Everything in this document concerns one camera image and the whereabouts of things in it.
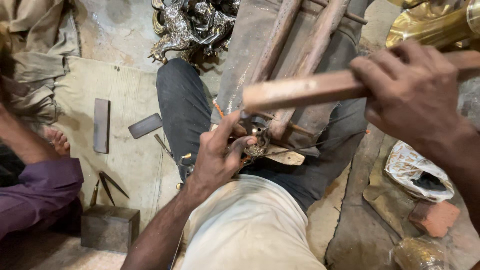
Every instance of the hand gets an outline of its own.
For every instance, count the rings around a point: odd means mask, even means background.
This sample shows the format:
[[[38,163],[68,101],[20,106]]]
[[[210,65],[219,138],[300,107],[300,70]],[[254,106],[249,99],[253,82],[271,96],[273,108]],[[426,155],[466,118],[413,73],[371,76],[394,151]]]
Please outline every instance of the hand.
[[[255,136],[243,136],[227,148],[232,133],[246,135],[245,129],[242,130],[238,125],[239,120],[240,110],[237,110],[225,116],[215,130],[200,135],[195,169],[184,187],[190,197],[198,199],[200,203],[230,181],[240,168],[243,150],[257,142]]]
[[[435,48],[404,42],[350,66],[373,93],[365,118],[417,151],[472,128],[456,111],[458,70]]]

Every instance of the wooden block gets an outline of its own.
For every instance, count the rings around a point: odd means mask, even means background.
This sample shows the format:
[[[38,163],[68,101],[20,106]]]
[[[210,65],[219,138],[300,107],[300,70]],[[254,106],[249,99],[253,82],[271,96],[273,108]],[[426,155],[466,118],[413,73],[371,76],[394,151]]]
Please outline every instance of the wooden block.
[[[265,153],[266,155],[272,154],[272,153],[278,153],[288,150],[286,148],[276,146],[274,144],[270,144],[267,148],[267,152]],[[276,155],[271,155],[271,156],[266,156],[267,158],[271,160],[275,160],[276,162],[280,162],[282,164],[286,165],[301,165],[303,161],[305,160],[305,156],[302,154],[299,154],[295,151],[290,151],[290,152],[285,152],[281,154],[276,154]]]
[[[127,253],[139,230],[140,210],[95,205],[82,215],[80,244]]]
[[[96,98],[93,124],[93,150],[108,154],[110,133],[110,100]]]

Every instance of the finger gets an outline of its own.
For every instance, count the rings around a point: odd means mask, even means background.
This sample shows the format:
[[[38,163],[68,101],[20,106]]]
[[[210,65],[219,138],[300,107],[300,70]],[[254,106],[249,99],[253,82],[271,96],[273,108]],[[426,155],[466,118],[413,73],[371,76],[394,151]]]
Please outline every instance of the finger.
[[[236,110],[225,116],[218,127],[214,130],[212,139],[209,142],[210,149],[217,153],[223,153],[227,147],[227,140],[232,134],[233,126],[240,120],[240,110]]]
[[[367,98],[367,103],[365,104],[365,119],[378,127],[382,125],[381,112],[382,107],[378,100],[376,100],[375,97]]]
[[[455,67],[441,52],[439,52],[433,46],[423,47],[426,53],[429,54],[432,59],[433,65],[436,67],[436,70],[439,71],[442,75],[448,75],[457,77],[458,69]]]
[[[225,168],[227,171],[236,171],[240,167],[240,158],[249,145],[253,145],[257,142],[255,136],[245,136],[242,138],[236,139],[230,146],[230,151],[225,157]]]
[[[393,80],[372,60],[359,56],[350,62],[350,68],[378,99],[390,98],[393,94],[389,93]]]
[[[390,49],[405,63],[410,65],[430,66],[431,58],[417,41],[407,40]]]
[[[214,133],[215,131],[213,130],[200,134],[200,145],[207,144],[212,139]]]
[[[391,51],[383,49],[369,56],[394,80],[397,80],[407,69],[406,65]]]
[[[233,126],[233,134],[236,137],[243,137],[247,135],[247,131],[245,130],[244,127],[242,127],[240,124],[235,124]]]

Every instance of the metal block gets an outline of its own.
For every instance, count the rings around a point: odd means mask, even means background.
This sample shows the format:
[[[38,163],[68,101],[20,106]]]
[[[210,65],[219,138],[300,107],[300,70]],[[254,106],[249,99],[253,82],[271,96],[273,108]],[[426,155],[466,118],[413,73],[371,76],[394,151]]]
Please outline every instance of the metal block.
[[[95,205],[82,215],[81,246],[127,253],[139,229],[140,210]]]

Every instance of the plastic bag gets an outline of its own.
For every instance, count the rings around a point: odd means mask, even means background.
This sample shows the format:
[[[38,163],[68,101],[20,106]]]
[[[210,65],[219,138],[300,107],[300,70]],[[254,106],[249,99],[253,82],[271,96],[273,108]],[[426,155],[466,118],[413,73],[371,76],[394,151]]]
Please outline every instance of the plastic bag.
[[[392,253],[403,270],[454,270],[445,253],[425,239],[404,239],[393,248]]]
[[[418,198],[441,202],[450,199],[455,194],[446,173],[402,141],[398,141],[393,146],[385,165],[385,171],[396,182],[404,186],[410,194]],[[423,172],[436,176],[446,190],[430,190],[414,185],[411,179],[417,180]]]

